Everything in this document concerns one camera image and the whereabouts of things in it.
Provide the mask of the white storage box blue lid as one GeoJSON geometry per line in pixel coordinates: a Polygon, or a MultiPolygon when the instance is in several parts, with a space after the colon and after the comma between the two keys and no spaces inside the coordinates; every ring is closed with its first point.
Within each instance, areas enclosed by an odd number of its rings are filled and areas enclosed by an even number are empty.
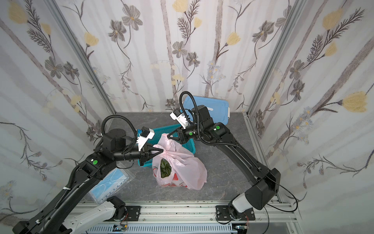
{"type": "MultiPolygon", "coordinates": [[[[213,122],[221,122],[223,124],[228,124],[228,120],[230,117],[230,108],[229,104],[225,100],[220,99],[214,99],[214,98],[207,98],[207,97],[197,97],[194,96],[195,102],[197,106],[204,105],[207,107],[210,116],[213,118],[213,122]]],[[[192,103],[192,100],[189,96],[186,97],[186,99],[183,102],[183,107],[186,110],[187,115],[191,120],[193,120],[193,117],[191,113],[188,110],[192,111],[192,108],[194,108],[194,105],[192,103]]]]}

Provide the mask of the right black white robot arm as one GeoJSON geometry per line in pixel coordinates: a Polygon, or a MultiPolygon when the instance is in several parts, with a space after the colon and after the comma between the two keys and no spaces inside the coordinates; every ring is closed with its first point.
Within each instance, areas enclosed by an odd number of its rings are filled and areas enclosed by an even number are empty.
{"type": "Polygon", "coordinates": [[[194,138],[205,145],[216,147],[238,167],[250,183],[249,189],[229,202],[230,218],[239,220],[243,213],[251,208],[264,208],[279,191],[280,172],[277,169],[269,169],[255,159],[241,146],[228,127],[213,121],[207,107],[197,105],[190,92],[182,92],[179,98],[182,99],[183,96],[190,97],[193,103],[193,108],[189,110],[192,118],[187,118],[187,122],[177,130],[177,141],[184,143],[194,138]]]}

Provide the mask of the pink plastic bag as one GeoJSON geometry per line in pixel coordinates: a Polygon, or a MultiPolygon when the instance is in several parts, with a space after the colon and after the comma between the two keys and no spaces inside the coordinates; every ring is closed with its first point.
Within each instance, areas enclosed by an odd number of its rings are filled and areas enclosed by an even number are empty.
{"type": "Polygon", "coordinates": [[[201,190],[207,180],[205,165],[192,152],[178,142],[168,139],[162,134],[159,142],[154,146],[164,152],[153,158],[153,177],[162,187],[185,187],[189,190],[201,190]],[[162,178],[160,162],[166,159],[172,167],[169,177],[162,178]]]}

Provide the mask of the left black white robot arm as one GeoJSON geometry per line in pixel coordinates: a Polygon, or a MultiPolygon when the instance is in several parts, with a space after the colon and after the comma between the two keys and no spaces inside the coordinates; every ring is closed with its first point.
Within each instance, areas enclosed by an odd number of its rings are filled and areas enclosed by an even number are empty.
{"type": "Polygon", "coordinates": [[[163,152],[162,149],[148,143],[153,137],[153,129],[143,127],[141,131],[137,131],[124,116],[106,117],[101,125],[101,139],[94,152],[72,170],[67,185],[56,197],[30,220],[18,222],[13,227],[13,233],[71,234],[73,229],[63,222],[81,199],[117,167],[117,162],[138,160],[144,164],[163,152]],[[106,132],[106,123],[111,119],[124,120],[134,136],[127,136],[123,129],[106,132]]]}

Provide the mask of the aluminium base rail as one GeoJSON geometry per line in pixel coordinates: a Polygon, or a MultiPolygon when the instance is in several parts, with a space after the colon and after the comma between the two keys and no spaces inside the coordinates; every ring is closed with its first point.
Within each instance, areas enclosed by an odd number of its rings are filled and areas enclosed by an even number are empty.
{"type": "Polygon", "coordinates": [[[127,218],[99,221],[87,234],[300,234],[292,206],[277,197],[233,219],[227,201],[127,202],[127,218]]]}

